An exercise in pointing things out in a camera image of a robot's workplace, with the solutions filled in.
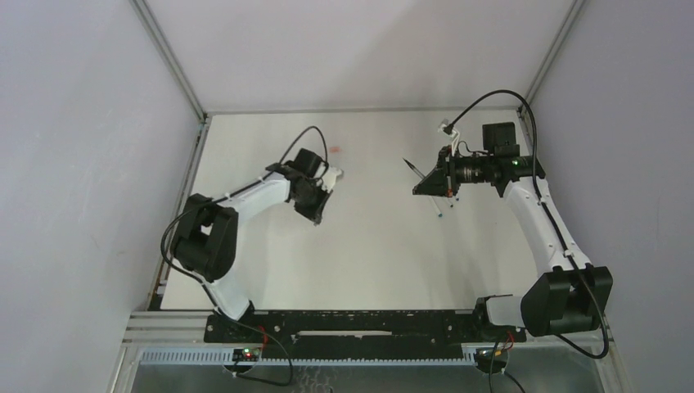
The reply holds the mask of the black checkered pen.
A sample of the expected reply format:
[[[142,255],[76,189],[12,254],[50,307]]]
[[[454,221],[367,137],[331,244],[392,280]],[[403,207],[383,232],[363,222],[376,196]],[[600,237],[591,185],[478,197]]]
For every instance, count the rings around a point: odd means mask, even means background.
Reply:
[[[424,179],[425,175],[412,162],[405,158],[403,158],[403,161],[414,174],[416,174],[420,179]]]

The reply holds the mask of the white pen green end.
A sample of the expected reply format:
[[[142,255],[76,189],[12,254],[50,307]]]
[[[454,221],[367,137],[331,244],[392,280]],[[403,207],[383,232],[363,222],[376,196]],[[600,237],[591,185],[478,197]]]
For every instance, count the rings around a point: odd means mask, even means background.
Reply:
[[[443,216],[443,213],[442,213],[441,209],[438,207],[438,205],[437,205],[437,203],[436,203],[434,197],[429,196],[429,197],[428,197],[428,200],[429,200],[429,202],[430,202],[430,204],[431,204],[431,206],[432,206],[432,208],[433,208],[433,210],[434,210],[434,212],[435,212],[435,215],[436,215],[437,217],[441,218],[441,217]]]

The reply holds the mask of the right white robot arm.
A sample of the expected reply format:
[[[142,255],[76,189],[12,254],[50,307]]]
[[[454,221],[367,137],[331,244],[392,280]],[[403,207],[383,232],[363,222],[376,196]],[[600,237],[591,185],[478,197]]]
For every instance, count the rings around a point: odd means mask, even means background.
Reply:
[[[590,332],[605,327],[603,311],[613,277],[580,250],[553,202],[540,164],[524,156],[512,122],[486,124],[482,151],[463,155],[460,133],[443,121],[450,143],[435,167],[413,188],[415,195],[454,197],[462,185],[494,187],[516,216],[534,258],[537,281],[523,296],[488,296],[478,301],[484,323],[524,328],[535,337]]]

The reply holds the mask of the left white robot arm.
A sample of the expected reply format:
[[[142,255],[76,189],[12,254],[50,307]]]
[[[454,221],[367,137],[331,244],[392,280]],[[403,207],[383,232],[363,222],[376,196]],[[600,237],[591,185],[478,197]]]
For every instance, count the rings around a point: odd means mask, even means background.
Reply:
[[[271,207],[290,203],[315,225],[344,172],[313,151],[300,149],[295,159],[272,163],[266,173],[216,198],[196,193],[165,233],[163,254],[196,280],[214,310],[232,320],[252,306],[244,284],[232,271],[243,224]]]

